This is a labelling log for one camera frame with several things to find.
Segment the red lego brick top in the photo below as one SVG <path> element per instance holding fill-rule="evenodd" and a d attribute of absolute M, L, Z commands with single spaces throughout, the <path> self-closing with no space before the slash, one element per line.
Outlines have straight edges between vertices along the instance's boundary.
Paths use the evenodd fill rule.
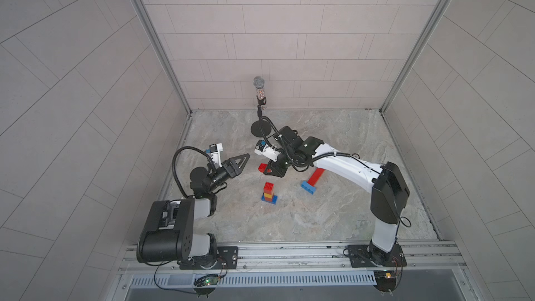
<path fill-rule="evenodd" d="M 260 164 L 258 170 L 261 172 L 261 173 L 264 173 L 265 170 L 267 169 L 267 164 Z"/>

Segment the light blue lego brick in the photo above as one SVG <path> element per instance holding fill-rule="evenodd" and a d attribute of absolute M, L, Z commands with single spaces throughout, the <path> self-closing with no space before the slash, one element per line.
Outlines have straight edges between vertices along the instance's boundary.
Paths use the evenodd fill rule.
<path fill-rule="evenodd" d="M 316 188 L 313 185 L 310 185 L 308 182 L 303 181 L 300 184 L 301 188 L 307 191 L 309 194 L 313 195 L 316 192 Z"/>

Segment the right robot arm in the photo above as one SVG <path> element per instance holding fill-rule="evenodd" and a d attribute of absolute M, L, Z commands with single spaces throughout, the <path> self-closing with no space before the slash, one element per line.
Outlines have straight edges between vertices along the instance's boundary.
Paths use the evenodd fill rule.
<path fill-rule="evenodd" d="M 282 178 L 291 167 L 303 169 L 313 166 L 355 183 L 370 193 L 370 209 L 376 219 L 369 252 L 376 256 L 392 253 L 397 243 L 403 209 L 410 196 L 407 183 L 396 164 L 367 162 L 315 137 L 303 140 L 287 126 L 276 132 L 274 139 L 279 144 L 278 148 L 267 139 L 260 139 L 255 146 L 256 154 L 270 160 L 264 171 L 266 176 Z"/>

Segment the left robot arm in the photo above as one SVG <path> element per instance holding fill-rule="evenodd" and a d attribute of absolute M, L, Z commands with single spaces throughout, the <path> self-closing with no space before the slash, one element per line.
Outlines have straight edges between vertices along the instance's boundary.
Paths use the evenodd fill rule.
<path fill-rule="evenodd" d="M 190 172 L 194 194 L 186 199 L 153 202 L 137 244 L 137 260 L 155 265 L 180 262 L 205 268 L 218 262 L 213 234 L 195 234 L 196 220 L 214 215 L 217 193 L 227 181 L 242 174 L 250 154 L 231 157 L 220 164 L 197 167 Z"/>

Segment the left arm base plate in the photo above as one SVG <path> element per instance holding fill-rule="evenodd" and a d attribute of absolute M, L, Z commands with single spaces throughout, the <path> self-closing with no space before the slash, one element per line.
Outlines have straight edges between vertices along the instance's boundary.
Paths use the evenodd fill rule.
<path fill-rule="evenodd" d="M 206 256 L 196 256 L 180 264 L 181 270 L 234 270 L 237 268 L 239 247 L 218 247 Z"/>

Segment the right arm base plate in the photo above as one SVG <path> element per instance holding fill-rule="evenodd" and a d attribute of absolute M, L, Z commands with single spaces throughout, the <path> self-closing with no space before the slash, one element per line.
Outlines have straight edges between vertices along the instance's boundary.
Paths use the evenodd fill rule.
<path fill-rule="evenodd" d="M 369 245 L 348 245 L 343 255 L 350 259 L 353 268 L 399 268 L 407 261 L 401 245 L 397 242 L 390 252 L 384 252 L 372 243 Z"/>

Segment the dark blue lego brick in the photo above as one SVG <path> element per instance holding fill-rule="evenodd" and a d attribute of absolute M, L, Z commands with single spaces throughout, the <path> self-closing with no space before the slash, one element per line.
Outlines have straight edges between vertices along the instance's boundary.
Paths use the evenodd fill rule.
<path fill-rule="evenodd" d="M 278 199 L 277 195 L 273 195 L 273 196 L 270 196 L 270 197 L 266 197 L 265 195 L 262 195 L 262 197 L 261 197 L 261 200 L 263 202 L 268 202 L 268 203 L 271 203 L 271 204 L 276 204 L 277 203 L 277 199 Z"/>

